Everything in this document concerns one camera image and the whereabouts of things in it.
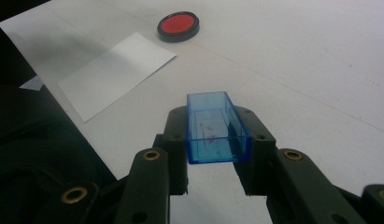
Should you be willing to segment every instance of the red round object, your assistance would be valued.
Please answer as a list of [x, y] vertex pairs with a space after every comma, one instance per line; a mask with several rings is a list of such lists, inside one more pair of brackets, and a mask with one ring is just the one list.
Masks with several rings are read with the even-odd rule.
[[162, 23], [162, 30], [169, 34], [177, 34], [190, 29], [195, 23], [191, 15], [176, 15], [168, 18]]
[[157, 26], [160, 38], [166, 42], [181, 42], [195, 36], [200, 29], [198, 18], [191, 12], [176, 12], [163, 18]]

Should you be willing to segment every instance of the blue plastic container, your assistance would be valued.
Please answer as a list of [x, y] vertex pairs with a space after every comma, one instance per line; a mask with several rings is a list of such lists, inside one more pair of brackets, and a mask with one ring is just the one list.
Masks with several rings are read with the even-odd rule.
[[247, 161], [250, 134], [225, 91], [188, 95], [190, 164]]

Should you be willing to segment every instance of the white paper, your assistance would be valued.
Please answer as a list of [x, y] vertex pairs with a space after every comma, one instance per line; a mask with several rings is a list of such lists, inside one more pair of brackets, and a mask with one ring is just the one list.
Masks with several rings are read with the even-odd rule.
[[84, 122], [175, 57], [135, 33], [59, 83]]
[[26, 89], [26, 90], [31, 90], [31, 91], [40, 91], [43, 87], [43, 82], [42, 80], [38, 77], [35, 76], [31, 78], [29, 81], [23, 83], [20, 88], [21, 89]]

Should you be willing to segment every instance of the table surface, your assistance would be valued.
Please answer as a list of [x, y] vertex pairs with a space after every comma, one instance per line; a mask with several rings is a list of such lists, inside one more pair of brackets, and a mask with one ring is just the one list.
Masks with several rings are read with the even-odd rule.
[[[158, 22], [183, 10], [200, 32], [161, 41]], [[382, 0], [54, 0], [1, 27], [118, 178], [188, 93], [227, 91], [338, 187], [384, 184]], [[134, 32], [178, 56], [84, 123], [58, 82]], [[271, 223], [231, 163], [191, 165], [189, 179], [189, 195], [171, 198], [172, 223]]]

